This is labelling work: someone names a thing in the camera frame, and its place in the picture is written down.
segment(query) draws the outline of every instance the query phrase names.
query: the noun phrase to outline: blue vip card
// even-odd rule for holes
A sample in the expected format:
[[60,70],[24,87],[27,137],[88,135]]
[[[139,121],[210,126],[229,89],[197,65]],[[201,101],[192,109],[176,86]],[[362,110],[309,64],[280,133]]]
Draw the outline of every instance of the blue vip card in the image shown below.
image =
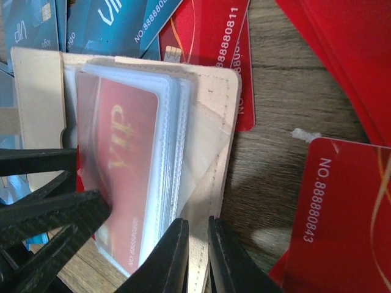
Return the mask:
[[54,0],[2,0],[2,19],[10,72],[11,47],[59,49]]
[[142,57],[182,0],[75,0],[67,50]]
[[65,52],[67,47],[67,0],[56,0],[57,28],[59,34],[60,51]]

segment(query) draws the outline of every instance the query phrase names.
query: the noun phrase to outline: red vip card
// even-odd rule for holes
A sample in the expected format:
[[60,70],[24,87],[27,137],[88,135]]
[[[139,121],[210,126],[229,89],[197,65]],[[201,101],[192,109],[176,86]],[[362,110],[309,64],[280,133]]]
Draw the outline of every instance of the red vip card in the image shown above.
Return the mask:
[[349,77],[386,145],[391,145],[391,2],[301,3],[322,44]]
[[[158,97],[87,73],[78,84],[81,180],[86,190],[98,186],[112,206],[95,239],[132,274],[139,267]],[[81,99],[95,100],[88,103],[95,109],[88,112]]]
[[287,250],[281,256],[281,258],[276,262],[276,264],[271,268],[268,273],[270,279],[272,279],[280,287],[282,286],[283,275],[285,273],[285,265],[287,264],[288,252],[289,250]]
[[312,26],[301,1],[277,0],[277,3],[320,58],[323,65],[346,92],[371,142],[377,145],[385,145],[385,140],[382,135],[380,135],[380,132],[375,126],[372,117],[370,117],[352,82],[336,59],[333,51],[328,49],[329,45],[322,39],[322,33],[316,31]]
[[390,292],[390,176],[390,148],[310,144],[285,292]]
[[[236,131],[249,131],[255,124],[248,3],[184,0],[159,36],[164,61],[232,68],[241,73],[243,92]],[[227,15],[217,17],[216,9]]]
[[249,0],[184,0],[160,32],[165,61],[230,68]]
[[231,68],[239,72],[242,77],[242,94],[239,102],[236,131],[250,131],[255,125],[255,105],[248,15],[244,20],[243,30],[236,46]]

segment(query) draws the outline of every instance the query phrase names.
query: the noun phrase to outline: beige wallet cover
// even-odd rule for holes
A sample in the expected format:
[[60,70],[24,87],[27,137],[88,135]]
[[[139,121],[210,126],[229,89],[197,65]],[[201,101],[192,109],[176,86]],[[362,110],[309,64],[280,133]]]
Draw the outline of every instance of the beige wallet cover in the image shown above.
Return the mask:
[[[157,62],[127,57],[103,57],[12,49],[12,62],[18,97],[21,135],[25,148],[61,148],[65,128],[64,65],[97,63],[135,70],[196,78],[195,106],[218,118],[216,123],[230,133],[226,146],[216,156],[201,182],[190,196],[182,217],[189,220],[189,292],[203,292],[208,273],[208,217],[221,211],[228,159],[238,110],[241,81],[235,71],[213,67]],[[196,139],[203,140],[202,133]],[[32,189],[46,184],[56,174],[30,176]]]

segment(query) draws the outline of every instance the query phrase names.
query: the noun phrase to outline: wood grain surface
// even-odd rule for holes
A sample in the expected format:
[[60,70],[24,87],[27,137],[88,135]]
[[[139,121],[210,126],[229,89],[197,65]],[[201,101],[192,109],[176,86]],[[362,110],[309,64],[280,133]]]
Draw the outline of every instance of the wood grain surface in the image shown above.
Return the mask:
[[[343,91],[276,3],[252,0],[249,17],[257,125],[235,137],[221,217],[269,270],[288,248],[308,148],[291,131],[367,138]],[[75,293],[113,292],[125,280],[92,241],[60,277]]]

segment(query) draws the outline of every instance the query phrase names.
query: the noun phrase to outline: orange curved line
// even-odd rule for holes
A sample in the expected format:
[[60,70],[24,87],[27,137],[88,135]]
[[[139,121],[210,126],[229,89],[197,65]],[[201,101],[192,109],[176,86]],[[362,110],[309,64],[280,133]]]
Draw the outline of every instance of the orange curved line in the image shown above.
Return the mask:
[[[382,179],[384,177],[384,171],[383,171],[383,162],[381,160],[380,148],[378,148],[378,167],[379,167],[380,178]],[[387,198],[389,199],[389,202],[391,203],[391,194],[390,194],[388,186],[386,187],[386,194],[387,194]]]
[[[379,160],[381,160],[381,150],[380,149],[378,149],[378,162],[379,162]],[[375,206],[373,207],[371,226],[370,226],[370,242],[371,242],[372,257],[375,261],[375,264],[376,264],[376,267],[379,271],[379,274],[382,277],[383,282],[384,282],[384,284],[386,284],[389,291],[391,291],[391,282],[387,279],[386,275],[384,274],[384,272],[382,271],[382,269],[379,265],[379,262],[378,262],[378,259],[376,257],[376,253],[374,250],[375,245],[373,243],[373,235],[374,235],[374,230],[375,230],[376,218],[377,218],[378,212],[379,212],[379,207],[380,207],[381,201],[384,197],[384,194],[386,192],[386,188],[388,186],[390,177],[391,177],[391,156],[389,156],[389,160],[387,162],[387,167],[384,172],[384,176],[381,178],[381,184],[380,184],[378,196],[375,201]]]
[[188,58],[188,61],[187,61],[187,63],[190,63],[190,57],[191,57],[191,54],[192,54],[192,52],[193,52],[193,46],[194,46],[194,39],[195,39],[195,37],[196,37],[196,6],[194,5],[194,0],[191,0],[191,4],[192,4],[192,6],[193,6],[193,19],[194,19],[194,24],[193,24],[193,38],[192,38],[192,40],[191,40],[191,46],[190,46],[190,52],[189,52],[189,58]]
[[179,48],[182,50],[183,58],[186,60],[185,51],[183,49],[182,42],[180,40],[180,37],[178,35],[177,29],[175,28],[174,21],[172,20],[172,18],[170,18],[170,22],[171,22],[172,32],[174,33],[174,37],[178,42]]

